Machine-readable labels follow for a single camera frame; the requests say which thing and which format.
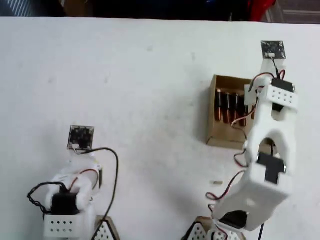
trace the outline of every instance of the cable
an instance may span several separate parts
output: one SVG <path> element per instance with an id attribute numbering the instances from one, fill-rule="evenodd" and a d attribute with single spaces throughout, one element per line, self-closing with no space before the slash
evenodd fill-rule
<path id="1" fill-rule="evenodd" d="M 285 79 L 285 75 L 286 75 L 286 70 L 282 69 L 279 74 L 280 74 L 280 76 L 281 76 L 281 74 L 283 74 L 281 80 L 284 80 Z"/>
<path id="2" fill-rule="evenodd" d="M 272 60 L 272 62 L 273 62 L 274 68 L 275 68 L 276 78 L 277 78 L 277 79 L 281 79 L 280 74 L 279 74 L 279 70 L 278 70 L 278 68 L 277 68 L 277 65 L 276 65 L 276 62 L 275 62 L 274 58 L 273 58 L 273 57 L 270 57 L 270 58 L 271 58 L 271 60 Z"/>
<path id="3" fill-rule="evenodd" d="M 227 234 L 223 229 L 221 229 L 220 227 L 218 227 L 217 224 L 215 224 L 215 226 L 216 226 L 217 229 L 219 229 L 220 232 L 222 232 L 222 233 L 225 235 L 224 240 L 228 240 L 228 234 Z"/>
<path id="4" fill-rule="evenodd" d="M 245 152 L 246 152 L 246 149 L 244 149 L 244 150 L 243 150 L 242 152 L 240 152 L 240 153 L 236 153 L 236 154 L 233 156 L 233 160 L 234 160 L 235 163 L 236 163 L 239 167 L 241 167 L 241 168 L 248 168 L 248 167 L 249 167 L 248 164 L 243 165 L 243 164 L 240 163 L 240 161 L 237 159 L 237 156 L 241 156 L 241 155 L 245 154 Z"/>
<path id="5" fill-rule="evenodd" d="M 252 89 L 253 86 L 254 86 L 255 80 L 256 80 L 258 77 L 262 76 L 262 75 L 271 75 L 273 79 L 275 78 L 275 75 L 273 75 L 271 72 L 262 72 L 262 73 L 258 74 L 257 76 L 254 77 L 254 79 L 253 79 L 253 80 L 251 81 L 251 83 L 250 83 L 250 87 L 249 87 L 249 91 L 248 91 L 249 93 L 251 92 L 251 89 Z"/>
<path id="6" fill-rule="evenodd" d="M 272 141 L 271 146 L 270 146 L 270 155 L 271 155 L 271 156 L 274 155 L 274 147 L 275 147 L 275 145 L 274 145 L 274 142 Z M 263 224 L 261 225 L 261 227 L 260 227 L 260 233 L 259 233 L 258 240 L 261 240 L 261 238 L 262 238 L 262 233 L 263 233 L 263 231 L 264 231 L 264 227 L 265 227 L 265 224 L 263 223 Z"/>
<path id="7" fill-rule="evenodd" d="M 252 107 L 251 111 L 250 111 L 248 114 L 246 114 L 246 115 L 244 115 L 244 116 L 241 116 L 241 117 L 238 117 L 237 119 L 235 119 L 235 120 L 231 123 L 231 127 L 232 127 L 233 129 L 239 130 L 239 131 L 241 131 L 241 132 L 243 133 L 245 140 L 247 140 L 247 134 L 246 134 L 246 132 L 245 132 L 242 128 L 235 127 L 234 125 L 235 125 L 238 121 L 249 117 L 249 116 L 255 111 L 257 104 L 258 104 L 258 100 L 256 100 L 255 105 Z"/>
<path id="8" fill-rule="evenodd" d="M 75 182 L 78 180 L 78 177 L 76 177 L 73 182 L 70 185 L 69 191 L 71 191 L 72 187 L 74 186 Z"/>
<path id="9" fill-rule="evenodd" d="M 212 200 L 212 201 L 217 201 L 217 200 L 223 199 L 223 198 L 227 195 L 227 193 L 229 192 L 229 189 L 230 189 L 232 183 L 234 182 L 234 180 L 236 179 L 236 177 L 237 177 L 239 174 L 244 173 L 244 172 L 245 172 L 245 170 L 239 171 L 239 172 L 231 179 L 231 181 L 229 182 L 227 188 L 225 189 L 224 193 L 223 193 L 221 196 L 216 196 L 216 195 L 213 194 L 212 192 L 207 192 L 207 193 L 205 194 L 205 197 L 206 197 L 207 199 L 209 199 L 209 200 Z"/>
<path id="10" fill-rule="evenodd" d="M 265 226 L 265 224 L 263 223 L 263 224 L 261 225 L 261 227 L 260 227 L 260 233 L 259 233 L 259 238 L 258 238 L 258 240 L 261 240 L 261 238 L 262 238 L 262 232 L 264 231 L 264 226 Z"/>
<path id="11" fill-rule="evenodd" d="M 242 119 L 245 119 L 245 118 L 249 117 L 249 116 L 255 111 L 255 109 L 256 109 L 256 107 L 257 107 L 257 104 L 258 104 L 258 100 L 256 100 L 255 105 L 252 107 L 251 111 L 250 111 L 247 115 L 242 116 L 242 117 L 239 117 L 239 118 L 235 119 L 235 120 L 231 123 L 231 127 L 232 127 L 232 128 L 234 128 L 234 129 L 236 129 L 236 130 L 239 130 L 239 131 L 241 131 L 241 132 L 243 133 L 245 140 L 247 140 L 247 134 L 246 134 L 246 132 L 245 132 L 242 128 L 235 127 L 234 125 L 236 124 L 236 122 L 238 122 L 238 121 L 240 121 L 240 120 L 242 120 Z M 235 163 L 236 163 L 239 167 L 241 167 L 241 168 L 248 168 L 248 167 L 249 167 L 248 164 L 247 164 L 247 165 L 243 165 L 243 164 L 240 163 L 240 161 L 237 159 L 237 156 L 241 156 L 241 155 L 245 154 L 245 152 L 246 152 L 246 149 L 244 149 L 244 150 L 243 150 L 242 152 L 240 152 L 240 153 L 236 153 L 236 154 L 233 156 L 233 160 L 234 160 Z"/>
<path id="12" fill-rule="evenodd" d="M 62 182 L 59 181 L 47 181 L 47 182 L 42 182 L 40 184 L 38 184 L 37 186 L 35 186 L 34 188 L 31 189 L 31 191 L 27 194 L 27 198 L 29 199 L 29 201 L 35 205 L 36 207 L 39 207 L 41 212 L 43 213 L 42 217 L 43 219 L 45 218 L 45 214 L 49 214 L 51 211 L 47 210 L 45 206 L 43 206 L 39 201 L 35 201 L 31 195 L 35 193 L 35 191 L 37 191 L 40 187 L 45 186 L 45 185 L 60 185 L 60 189 L 65 191 L 66 193 L 69 192 L 69 190 L 67 189 L 66 185 Z"/>
<path id="13" fill-rule="evenodd" d="M 107 150 L 109 152 L 112 152 L 115 156 L 115 160 L 116 160 L 116 170 L 115 170 L 115 179 L 114 179 L 114 187 L 113 187 L 113 193 L 112 193 L 112 198 L 111 198 L 111 202 L 109 204 L 109 207 L 107 208 L 103 218 L 101 219 L 100 221 L 100 225 L 103 223 L 103 221 L 106 220 L 107 216 L 108 216 L 108 213 L 114 203 L 114 200 L 115 200 L 115 196 L 116 196 L 116 189 L 117 189 L 117 183 L 118 183 L 118 174 L 119 174 L 119 157 L 118 157 L 118 154 L 116 153 L 116 151 L 114 151 L 113 149 L 109 148 L 109 147 L 99 147 L 99 148 L 95 148 L 95 149 L 91 149 L 91 150 L 85 150 L 81 153 L 78 153 L 77 151 L 76 154 L 78 155 L 84 155 L 84 154 L 90 154 L 90 153 L 93 153 L 93 152 L 97 152 L 97 151 L 102 151 L 102 150 Z M 92 236 L 92 239 L 91 240 L 94 240 L 95 239 L 95 236 L 97 235 L 98 231 L 99 231 L 99 228 L 100 228 L 100 225 L 99 227 L 96 229 L 95 233 L 93 234 Z"/>
<path id="14" fill-rule="evenodd" d="M 95 174 L 96 174 L 96 181 L 95 181 L 95 183 L 94 183 L 94 185 L 93 185 L 93 187 L 92 187 L 92 190 L 93 190 L 93 189 L 96 188 L 96 186 L 97 186 L 97 184 L 98 184 L 98 182 L 99 182 L 99 173 L 97 172 L 97 170 L 95 170 L 95 169 L 93 169 L 93 168 L 90 168 L 90 169 L 86 169 L 86 170 L 81 171 L 81 172 L 78 174 L 78 176 L 81 175 L 81 174 L 83 174 L 83 173 L 86 173 L 86 172 L 95 172 Z M 77 177 L 73 180 L 73 182 L 71 183 L 71 187 L 70 187 L 70 189 L 69 189 L 70 191 L 71 191 L 72 187 L 74 186 L 75 182 L 78 180 L 78 176 L 77 176 Z"/>

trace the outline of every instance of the white robotic arm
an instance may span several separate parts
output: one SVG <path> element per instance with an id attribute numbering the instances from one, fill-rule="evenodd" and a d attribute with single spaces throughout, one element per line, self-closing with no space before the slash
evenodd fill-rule
<path id="1" fill-rule="evenodd" d="M 292 83 L 264 74 L 245 86 L 244 96 L 247 105 L 257 101 L 243 145 L 248 168 L 212 208 L 213 225 L 232 232 L 253 231 L 273 215 L 292 194 L 296 164 L 298 96 Z M 265 139 L 274 142 L 276 156 L 259 152 Z"/>

